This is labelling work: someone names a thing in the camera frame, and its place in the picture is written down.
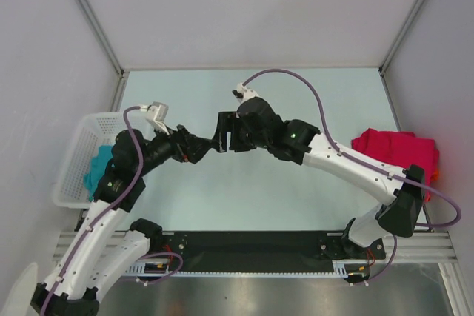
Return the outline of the white plastic laundry basket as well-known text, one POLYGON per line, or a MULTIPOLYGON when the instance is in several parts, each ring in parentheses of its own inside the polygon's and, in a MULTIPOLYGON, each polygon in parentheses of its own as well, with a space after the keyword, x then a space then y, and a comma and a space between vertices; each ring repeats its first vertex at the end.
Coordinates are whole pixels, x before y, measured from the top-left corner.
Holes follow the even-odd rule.
POLYGON ((56 206, 89 207, 90 191, 84 185, 84 176, 90 172, 91 160, 98 155, 100 147, 114 145, 116 136, 126 128, 121 112, 89 114, 79 121, 52 191, 51 198, 56 206))

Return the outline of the magenta t shirt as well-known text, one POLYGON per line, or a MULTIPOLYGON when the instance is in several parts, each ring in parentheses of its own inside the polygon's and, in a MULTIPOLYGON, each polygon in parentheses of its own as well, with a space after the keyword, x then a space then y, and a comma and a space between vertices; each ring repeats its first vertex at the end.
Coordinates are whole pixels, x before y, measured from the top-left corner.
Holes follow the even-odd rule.
POLYGON ((386 164, 403 168, 409 168, 412 164, 421 167, 426 185, 439 179, 440 153, 433 139, 417 137, 413 132, 369 128, 351 141, 351 147, 386 164))

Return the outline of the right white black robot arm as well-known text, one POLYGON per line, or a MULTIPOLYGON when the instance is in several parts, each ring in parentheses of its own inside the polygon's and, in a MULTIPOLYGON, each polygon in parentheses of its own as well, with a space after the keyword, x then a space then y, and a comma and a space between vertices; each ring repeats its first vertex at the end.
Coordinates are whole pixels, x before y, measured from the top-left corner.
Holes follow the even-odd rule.
POLYGON ((419 186, 424 170, 415 164, 391 166, 347 147, 334 149, 319 128, 298 119, 282 121, 276 114, 220 112, 214 138, 224 151, 262 148, 281 161, 328 172, 375 198, 378 205, 344 229, 341 248, 351 258, 387 235, 413 236, 424 202, 419 186))

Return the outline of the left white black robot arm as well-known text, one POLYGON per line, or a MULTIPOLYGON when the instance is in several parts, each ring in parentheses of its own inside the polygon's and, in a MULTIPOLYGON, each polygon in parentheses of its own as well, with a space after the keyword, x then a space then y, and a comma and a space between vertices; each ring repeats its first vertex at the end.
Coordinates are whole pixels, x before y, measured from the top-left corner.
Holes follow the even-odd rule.
POLYGON ((120 132, 83 224, 57 267, 36 286, 30 304, 38 314, 96 315, 131 264, 148 256, 167 257, 162 228, 143 218, 132 222, 111 252, 102 253, 143 193, 147 173, 170 158, 195 164, 211 149, 226 151, 227 136, 216 132, 211 139, 200 138, 182 125, 157 132, 151 141, 132 127, 120 132))

